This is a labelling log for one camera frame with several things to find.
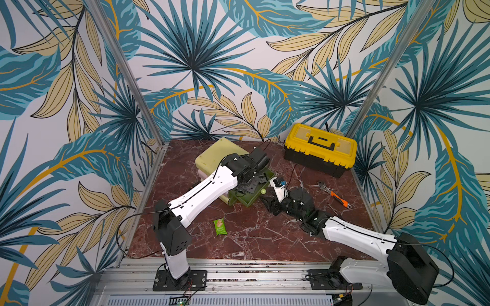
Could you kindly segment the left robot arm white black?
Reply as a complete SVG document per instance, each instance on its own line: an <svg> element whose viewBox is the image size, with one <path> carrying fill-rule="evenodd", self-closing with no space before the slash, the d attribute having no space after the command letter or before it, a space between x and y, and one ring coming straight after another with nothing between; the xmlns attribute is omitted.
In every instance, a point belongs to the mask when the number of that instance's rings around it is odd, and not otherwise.
<svg viewBox="0 0 490 306"><path fill-rule="evenodd" d="M264 176L270 159L260 148L251 153L225 156L215 171L184 195L155 205L153 230L165 256L165 268L177 286L186 284L190 274L186 250L191 244L187 227L222 194L233 189L250 191Z"/></svg>

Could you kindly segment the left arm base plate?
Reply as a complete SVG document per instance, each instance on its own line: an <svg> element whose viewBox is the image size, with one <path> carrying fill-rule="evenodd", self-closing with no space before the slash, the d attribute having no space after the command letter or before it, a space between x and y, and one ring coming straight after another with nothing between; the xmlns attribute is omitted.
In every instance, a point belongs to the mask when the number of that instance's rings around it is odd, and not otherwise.
<svg viewBox="0 0 490 306"><path fill-rule="evenodd" d="M174 279L167 270L158 270L154 278L153 291L200 291L207 286L207 270L189 270Z"/></svg>

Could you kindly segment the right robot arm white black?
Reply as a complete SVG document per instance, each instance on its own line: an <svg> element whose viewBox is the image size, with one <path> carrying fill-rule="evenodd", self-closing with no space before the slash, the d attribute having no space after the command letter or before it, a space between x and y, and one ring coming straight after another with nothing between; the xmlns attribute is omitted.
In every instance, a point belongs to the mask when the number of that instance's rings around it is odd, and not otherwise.
<svg viewBox="0 0 490 306"><path fill-rule="evenodd" d="M360 263L340 256L329 269L334 283L391 286L411 302L428 303L440 269L415 237L382 234L344 221L317 209L312 196L300 187L291 191L270 187L260 200L272 215L284 213L296 219L310 236L346 245L372 258Z"/></svg>

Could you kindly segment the green drawer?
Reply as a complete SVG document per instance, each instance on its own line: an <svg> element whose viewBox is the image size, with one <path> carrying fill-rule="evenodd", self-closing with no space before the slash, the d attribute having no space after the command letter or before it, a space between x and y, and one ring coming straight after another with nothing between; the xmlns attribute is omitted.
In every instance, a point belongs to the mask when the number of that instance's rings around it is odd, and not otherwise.
<svg viewBox="0 0 490 306"><path fill-rule="evenodd" d="M253 195L248 194L244 196L238 196L236 194L236 189L232 189L228 192L228 205L233 206L235 204L241 204L244 205L245 207L252 206L258 200L258 198L264 194L262 190L266 190L266 188L270 185L269 181L274 177L274 173L270 171L269 168L264 169L258 175L261 174L266 174L267 182L262 186L262 189L260 191L257 190L256 193Z"/></svg>

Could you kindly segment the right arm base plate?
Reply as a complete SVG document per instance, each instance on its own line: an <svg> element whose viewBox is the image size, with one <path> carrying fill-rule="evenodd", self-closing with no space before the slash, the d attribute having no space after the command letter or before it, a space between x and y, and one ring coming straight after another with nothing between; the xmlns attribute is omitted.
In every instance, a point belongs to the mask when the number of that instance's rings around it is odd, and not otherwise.
<svg viewBox="0 0 490 306"><path fill-rule="evenodd" d="M349 283L333 269L311 269L307 271L306 280L310 282L312 290L345 290L347 292L360 290L363 288L361 283Z"/></svg>

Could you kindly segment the green cookie packet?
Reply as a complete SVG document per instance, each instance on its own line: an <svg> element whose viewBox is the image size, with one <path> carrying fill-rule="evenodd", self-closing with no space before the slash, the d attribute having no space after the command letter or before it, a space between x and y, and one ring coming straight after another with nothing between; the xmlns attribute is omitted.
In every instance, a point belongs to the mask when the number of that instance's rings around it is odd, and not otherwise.
<svg viewBox="0 0 490 306"><path fill-rule="evenodd" d="M216 232L217 236L228 234L227 230L226 230L225 222L223 219L214 220L213 223L214 223L214 228L215 228L215 232Z"/></svg>

